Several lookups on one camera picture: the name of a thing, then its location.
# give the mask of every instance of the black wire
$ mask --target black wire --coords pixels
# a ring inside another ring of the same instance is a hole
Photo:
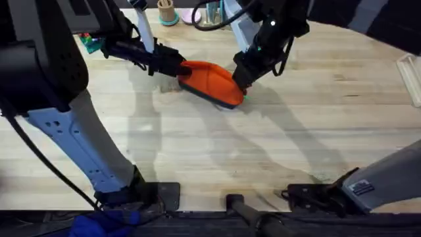
[[[294,36],[291,36],[289,41],[288,41],[287,49],[285,51],[285,58],[282,60],[281,67],[279,68],[279,71],[276,71],[275,66],[274,66],[274,68],[272,68],[272,72],[273,72],[274,76],[280,76],[284,72],[285,66],[286,66],[287,61],[288,61],[289,52],[291,51],[293,43],[294,43]]]
[[[213,2],[217,2],[219,0],[204,0],[200,3],[198,3],[194,8],[193,8],[193,12],[191,13],[191,23],[193,24],[193,26],[201,31],[212,31],[212,30],[217,30],[217,29],[221,29],[224,26],[227,26],[229,24],[231,24],[233,21],[237,20],[239,17],[241,17],[244,13],[246,13],[249,9],[251,9],[252,7],[254,7],[254,4],[257,3],[258,0],[252,0],[247,6],[245,6],[243,9],[241,9],[238,13],[236,13],[235,15],[233,15],[231,18],[217,24],[214,26],[200,26],[198,22],[196,22],[195,20],[195,15],[197,10],[199,9],[199,7],[203,4],[206,3],[213,3]]]
[[[22,140],[24,141],[24,143],[31,149],[32,152],[35,153],[35,155],[38,157],[38,159],[51,171],[53,172],[58,178],[60,178],[67,186],[69,186],[73,191],[75,191],[77,194],[79,194],[79,196],[81,196],[86,202],[88,202],[88,204],[90,206],[93,207],[94,210],[100,212],[102,215],[104,215],[104,217],[108,218],[111,221],[114,221],[118,224],[121,225],[125,225],[125,226],[141,226],[147,223],[150,223],[156,219],[158,219],[159,217],[163,216],[164,213],[161,213],[155,217],[150,218],[149,220],[143,222],[143,223],[139,223],[139,224],[130,224],[130,223],[125,223],[122,222],[120,220],[114,219],[112,217],[110,217],[109,215],[107,215],[103,210],[101,210],[101,208],[99,208],[95,202],[93,202],[81,189],[79,189],[79,187],[77,187],[72,181],[70,181],[59,169],[57,169],[45,156],[44,154],[38,149],[38,147],[33,143],[33,141],[31,141],[31,139],[29,138],[29,136],[27,135],[27,133],[25,133],[25,131],[22,129],[22,127],[19,125],[19,123],[16,121],[16,119],[14,118],[13,115],[9,114],[9,109],[11,109],[12,107],[9,105],[8,101],[4,98],[1,97],[0,98],[0,102],[1,102],[1,108],[2,108],[2,113],[3,115],[6,117],[6,119],[8,120],[8,122],[11,124],[11,126],[13,127],[13,129],[16,131],[16,133],[20,136],[20,138],[22,138]]]

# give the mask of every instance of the metal bracket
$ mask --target metal bracket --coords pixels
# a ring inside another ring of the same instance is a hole
[[[286,190],[275,193],[288,201],[292,212],[335,213],[338,217],[363,215],[362,211],[342,190],[342,182],[357,171],[353,169],[333,184],[290,184]]]

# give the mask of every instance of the orange plastic container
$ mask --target orange plastic container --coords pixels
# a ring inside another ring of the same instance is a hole
[[[180,87],[225,108],[241,105],[244,94],[225,68],[213,63],[184,61],[191,68],[190,76],[178,76]]]

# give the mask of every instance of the wooden table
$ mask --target wooden table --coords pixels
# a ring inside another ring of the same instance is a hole
[[[133,10],[124,12],[137,21]],[[166,27],[157,10],[147,14],[159,42],[185,58],[235,68],[232,58],[239,49],[231,31],[200,32],[181,22]],[[88,89],[118,148],[145,179],[182,185],[181,210],[223,210],[229,193],[244,194],[261,210],[286,210],[275,189],[333,182],[421,134],[421,113],[411,106],[395,66],[402,51],[333,26],[311,24],[311,29],[296,41],[284,74],[258,80],[250,99],[233,111],[174,92],[174,79],[149,77],[101,53],[84,53]],[[77,166],[20,121],[53,163],[93,194]],[[0,209],[91,209],[37,160],[5,119],[0,129]],[[421,211],[419,203],[380,211]]]

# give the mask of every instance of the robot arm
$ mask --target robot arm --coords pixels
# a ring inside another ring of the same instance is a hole
[[[166,184],[146,183],[105,130],[86,90],[87,67],[72,35],[105,37],[106,55],[147,64],[150,75],[175,76],[184,58],[157,44],[145,6],[134,3],[141,19],[140,42],[111,0],[10,0],[0,5],[0,22],[7,29],[0,42],[0,95],[8,104],[2,104],[3,114],[21,115],[48,135],[89,178],[102,205],[154,203]],[[165,189],[179,192],[180,185],[168,183]],[[173,197],[168,209],[177,209],[178,194]]]

